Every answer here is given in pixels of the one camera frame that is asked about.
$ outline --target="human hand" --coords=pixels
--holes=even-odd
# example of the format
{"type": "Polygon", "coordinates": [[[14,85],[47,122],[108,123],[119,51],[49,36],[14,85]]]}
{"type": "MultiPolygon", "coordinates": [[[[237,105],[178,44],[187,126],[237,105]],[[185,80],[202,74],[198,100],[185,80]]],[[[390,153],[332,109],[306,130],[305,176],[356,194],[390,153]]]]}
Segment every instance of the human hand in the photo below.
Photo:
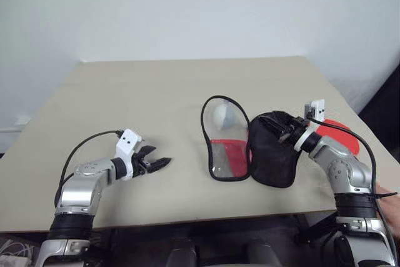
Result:
{"type": "MultiPolygon", "coordinates": [[[[376,192],[378,194],[391,193],[386,188],[381,187],[376,183],[376,192]]],[[[383,197],[379,199],[382,211],[385,215],[387,223],[392,230],[393,236],[397,239],[400,238],[400,196],[394,195],[389,197],[383,197]]]]}

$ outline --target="white ball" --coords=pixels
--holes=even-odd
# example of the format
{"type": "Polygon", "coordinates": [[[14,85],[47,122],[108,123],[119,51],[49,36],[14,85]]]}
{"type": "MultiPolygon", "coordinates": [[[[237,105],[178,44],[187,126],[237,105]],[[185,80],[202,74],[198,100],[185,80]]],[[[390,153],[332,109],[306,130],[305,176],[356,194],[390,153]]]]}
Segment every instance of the white ball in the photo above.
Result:
{"type": "Polygon", "coordinates": [[[228,103],[222,103],[214,109],[214,125],[218,129],[227,129],[235,124],[235,111],[228,103]]]}

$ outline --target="table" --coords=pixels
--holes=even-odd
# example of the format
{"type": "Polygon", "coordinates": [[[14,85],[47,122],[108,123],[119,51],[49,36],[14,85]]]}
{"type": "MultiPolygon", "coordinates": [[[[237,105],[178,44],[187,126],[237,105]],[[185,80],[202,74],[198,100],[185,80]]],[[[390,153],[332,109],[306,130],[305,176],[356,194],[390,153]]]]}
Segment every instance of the table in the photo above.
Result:
{"type": "MultiPolygon", "coordinates": [[[[69,152],[94,133],[119,128],[131,128],[156,146],[155,158],[173,161],[157,173],[106,188],[96,228],[335,209],[325,174],[304,153],[290,188],[252,178],[213,180],[200,111],[214,94],[235,99],[250,118],[276,109],[302,116],[304,103],[324,98],[327,118],[370,143],[378,180],[398,185],[397,162],[306,58],[81,63],[0,159],[0,231],[48,230],[69,152]]],[[[78,163],[112,157],[116,141],[105,136],[85,145],[67,174],[78,163]]],[[[370,163],[362,148],[359,158],[370,163]]]]}

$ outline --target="red object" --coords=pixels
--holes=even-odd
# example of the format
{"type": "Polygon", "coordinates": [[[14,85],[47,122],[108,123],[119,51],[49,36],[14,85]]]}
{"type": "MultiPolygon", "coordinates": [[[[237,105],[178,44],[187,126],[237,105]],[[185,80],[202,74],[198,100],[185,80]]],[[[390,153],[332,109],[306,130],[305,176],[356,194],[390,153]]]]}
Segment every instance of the red object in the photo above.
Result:
{"type": "MultiPolygon", "coordinates": [[[[346,125],[335,120],[325,119],[324,122],[331,125],[340,126],[341,128],[349,129],[346,125]]],[[[349,148],[355,156],[360,152],[358,140],[344,131],[321,125],[317,128],[316,132],[321,136],[329,136],[332,139],[335,139],[337,142],[345,145],[345,147],[349,148]]]]}
{"type": "Polygon", "coordinates": [[[245,176],[248,171],[246,161],[246,141],[230,139],[212,139],[213,144],[223,144],[225,153],[235,178],[245,176]]]}

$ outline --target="red disc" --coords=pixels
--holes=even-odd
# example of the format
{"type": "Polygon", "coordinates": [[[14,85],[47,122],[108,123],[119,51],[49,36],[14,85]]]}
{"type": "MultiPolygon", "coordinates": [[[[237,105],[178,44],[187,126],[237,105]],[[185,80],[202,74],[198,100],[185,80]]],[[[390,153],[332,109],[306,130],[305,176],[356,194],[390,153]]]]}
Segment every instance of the red disc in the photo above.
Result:
{"type": "MultiPolygon", "coordinates": [[[[325,119],[324,122],[331,125],[336,125],[342,128],[349,129],[346,125],[335,120],[325,119]]],[[[345,145],[345,147],[349,148],[354,155],[357,155],[360,152],[360,146],[358,144],[358,140],[355,137],[351,136],[350,134],[345,133],[344,131],[340,131],[338,129],[329,128],[321,125],[320,127],[317,128],[316,132],[321,136],[329,136],[332,139],[335,139],[337,142],[345,145]]]]}

